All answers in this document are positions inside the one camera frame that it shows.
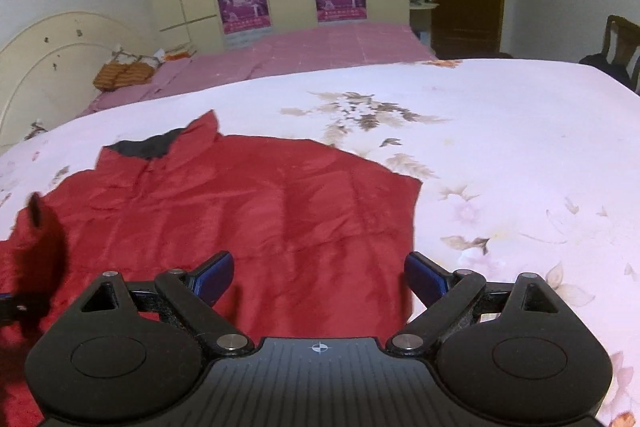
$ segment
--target pink bedsheet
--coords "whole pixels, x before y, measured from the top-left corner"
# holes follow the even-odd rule
[[[79,116],[251,78],[434,58],[409,26],[385,23],[320,26],[269,36],[242,50],[166,62],[151,83],[104,92]]]

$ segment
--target bed headboard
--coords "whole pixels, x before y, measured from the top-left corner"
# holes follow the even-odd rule
[[[77,116],[98,94],[95,74],[117,44],[155,51],[120,22],[90,12],[47,17],[0,50],[0,154],[37,119],[50,130]]]

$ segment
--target wooden chair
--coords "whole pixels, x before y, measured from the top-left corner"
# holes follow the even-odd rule
[[[612,66],[622,66],[628,68],[631,58],[633,58],[636,49],[640,46],[640,26],[621,17],[620,15],[609,15],[607,18],[607,28],[604,31],[604,43],[602,45],[602,55],[609,55],[611,46],[611,33],[614,31],[618,35],[616,43],[616,54],[611,61]],[[638,77],[640,76],[640,57],[636,62],[633,73],[630,78],[630,89],[638,89]]]

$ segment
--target white bedsheet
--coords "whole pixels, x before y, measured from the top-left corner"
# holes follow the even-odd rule
[[[101,146],[185,126],[212,108],[224,134],[328,140],[423,179],[416,249],[491,280],[545,275],[612,355],[601,421],[640,417],[635,94],[588,66],[466,60],[290,74],[126,105],[0,157],[0,238],[31,191],[93,168]]]

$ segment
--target flower pattern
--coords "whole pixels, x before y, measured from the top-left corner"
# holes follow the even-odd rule
[[[638,275],[638,273],[636,273],[636,271],[634,270],[634,267],[631,266],[629,263],[626,263],[625,275],[628,275],[629,277],[631,277],[631,280],[633,282],[638,282],[640,280],[640,276]]]
[[[489,253],[486,244],[489,242],[489,239],[484,239],[482,237],[476,237],[472,241],[467,241],[461,235],[449,235],[448,237],[441,237],[440,240],[450,248],[454,250],[468,250],[469,248],[479,248],[482,251],[482,255],[487,255]]]
[[[553,288],[560,298],[569,304],[569,306],[586,306],[595,298],[594,295],[590,295],[575,284],[563,283],[562,279],[564,279],[562,263],[556,264],[551,270],[549,270],[545,277],[546,283],[551,286],[551,288]]]
[[[69,169],[70,165],[67,165],[66,167],[63,167],[58,172],[56,172],[49,184],[49,187],[56,187],[66,177],[66,175],[69,174]]]
[[[11,193],[9,192],[4,198],[2,198],[2,200],[0,200],[0,208],[2,208],[2,206],[9,200],[10,197]]]
[[[462,60],[440,60],[439,58],[435,60],[420,60],[419,62],[403,62],[403,64],[421,64],[424,66],[437,66],[439,68],[449,68],[454,69],[457,68],[460,64],[462,64]]]
[[[460,196],[465,201],[471,201],[479,196],[479,194],[466,194],[466,186],[467,185],[461,185],[457,188],[444,187],[440,190],[440,194],[442,195],[440,201],[448,200],[449,196]]]
[[[478,223],[480,211],[469,201],[457,203],[454,206],[454,219],[463,225],[475,225]]]
[[[363,131],[369,132],[381,126],[401,128],[407,123],[444,123],[447,120],[439,116],[426,116],[415,113],[394,102],[380,102],[375,100],[374,94],[360,94],[354,91],[348,92],[312,92],[322,104],[311,109],[299,107],[283,107],[281,114],[287,116],[306,116],[313,113],[326,114],[330,117],[330,123],[324,127],[321,141],[331,147],[345,148],[344,140],[348,135]],[[387,146],[400,146],[399,138],[385,138],[380,148]],[[354,154],[367,157],[370,151],[357,147],[349,150]],[[433,170],[420,163],[414,156],[405,153],[396,153],[382,162],[389,169],[408,174],[421,180],[437,178]]]
[[[551,233],[548,237],[536,237],[523,232],[520,232],[520,235],[548,245],[580,245],[585,241],[610,244],[615,238],[616,230],[612,220],[600,219],[601,217],[609,217],[604,206],[600,212],[593,214],[581,212],[580,206],[570,198],[565,198],[564,207],[569,214],[564,211],[546,210],[546,220],[551,227],[549,229]],[[591,217],[594,215],[599,216],[596,221]]]
[[[633,380],[634,369],[624,366],[625,355],[622,351],[614,353],[610,359],[613,367],[613,379],[600,407],[598,418],[604,423],[610,421],[610,425],[614,427],[634,425],[636,419],[630,409],[635,401],[627,390]]]

